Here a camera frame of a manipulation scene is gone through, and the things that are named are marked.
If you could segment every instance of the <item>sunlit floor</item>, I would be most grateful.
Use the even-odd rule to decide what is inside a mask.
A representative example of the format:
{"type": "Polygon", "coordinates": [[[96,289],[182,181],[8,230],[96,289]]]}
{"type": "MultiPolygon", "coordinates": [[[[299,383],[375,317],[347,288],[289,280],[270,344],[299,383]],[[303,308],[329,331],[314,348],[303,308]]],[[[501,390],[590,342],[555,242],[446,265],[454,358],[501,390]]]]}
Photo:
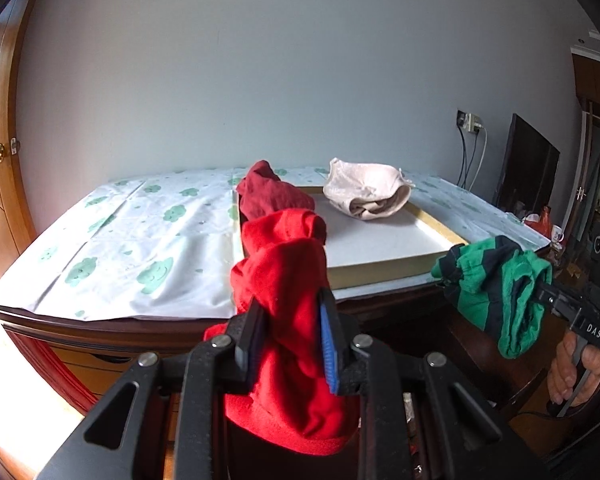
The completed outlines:
{"type": "Polygon", "coordinates": [[[33,478],[81,420],[0,326],[0,458],[16,480],[33,478]]]}

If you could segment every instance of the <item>green and black striped cloth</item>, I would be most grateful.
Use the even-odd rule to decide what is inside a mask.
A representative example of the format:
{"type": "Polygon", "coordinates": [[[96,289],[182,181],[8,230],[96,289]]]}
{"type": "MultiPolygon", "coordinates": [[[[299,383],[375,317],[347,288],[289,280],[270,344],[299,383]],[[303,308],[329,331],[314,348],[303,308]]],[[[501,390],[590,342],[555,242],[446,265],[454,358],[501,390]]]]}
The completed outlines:
{"type": "Polygon", "coordinates": [[[458,312],[498,342],[504,357],[518,357],[538,339],[544,308],[531,297],[538,280],[551,283],[552,268],[533,251],[505,236],[456,245],[431,274],[442,280],[458,312]]]}

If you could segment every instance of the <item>electrical outlet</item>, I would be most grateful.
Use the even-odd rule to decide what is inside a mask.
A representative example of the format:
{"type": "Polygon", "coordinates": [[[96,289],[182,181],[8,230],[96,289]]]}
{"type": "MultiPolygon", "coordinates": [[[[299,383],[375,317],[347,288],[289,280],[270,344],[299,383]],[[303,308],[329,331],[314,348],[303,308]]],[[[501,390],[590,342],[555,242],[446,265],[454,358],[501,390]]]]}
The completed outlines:
{"type": "Polygon", "coordinates": [[[464,131],[470,134],[479,134],[483,128],[482,119],[476,114],[467,114],[462,110],[458,110],[456,115],[456,124],[464,131]]]}

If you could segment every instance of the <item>black flat screen tv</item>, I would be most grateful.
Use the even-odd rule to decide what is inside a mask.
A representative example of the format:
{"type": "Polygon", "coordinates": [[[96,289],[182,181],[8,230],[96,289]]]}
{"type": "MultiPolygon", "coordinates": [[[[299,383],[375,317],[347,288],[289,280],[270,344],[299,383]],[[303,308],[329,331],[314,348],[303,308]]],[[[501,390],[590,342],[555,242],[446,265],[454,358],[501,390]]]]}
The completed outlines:
{"type": "Polygon", "coordinates": [[[534,127],[513,114],[507,151],[493,197],[503,211],[539,213],[549,203],[560,152],[534,127]]]}

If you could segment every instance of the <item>silver bolt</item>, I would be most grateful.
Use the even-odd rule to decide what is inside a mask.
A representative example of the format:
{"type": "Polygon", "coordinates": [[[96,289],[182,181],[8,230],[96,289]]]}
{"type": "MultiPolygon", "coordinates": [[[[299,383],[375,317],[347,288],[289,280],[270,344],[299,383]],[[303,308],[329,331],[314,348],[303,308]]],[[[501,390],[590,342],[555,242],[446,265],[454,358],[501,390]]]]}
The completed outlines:
{"type": "Polygon", "coordinates": [[[440,368],[441,366],[446,365],[446,357],[440,352],[431,352],[427,356],[427,363],[434,368],[440,368]]]}
{"type": "Polygon", "coordinates": [[[225,346],[229,346],[231,344],[231,341],[231,336],[227,334],[221,334],[217,335],[211,340],[211,346],[213,348],[224,348],[225,346]]]}
{"type": "Polygon", "coordinates": [[[356,348],[369,348],[374,342],[374,339],[369,334],[358,334],[353,338],[353,345],[356,348]]]}
{"type": "Polygon", "coordinates": [[[153,366],[158,362],[158,355],[154,352],[145,352],[140,354],[138,358],[138,364],[140,366],[153,366]]]}

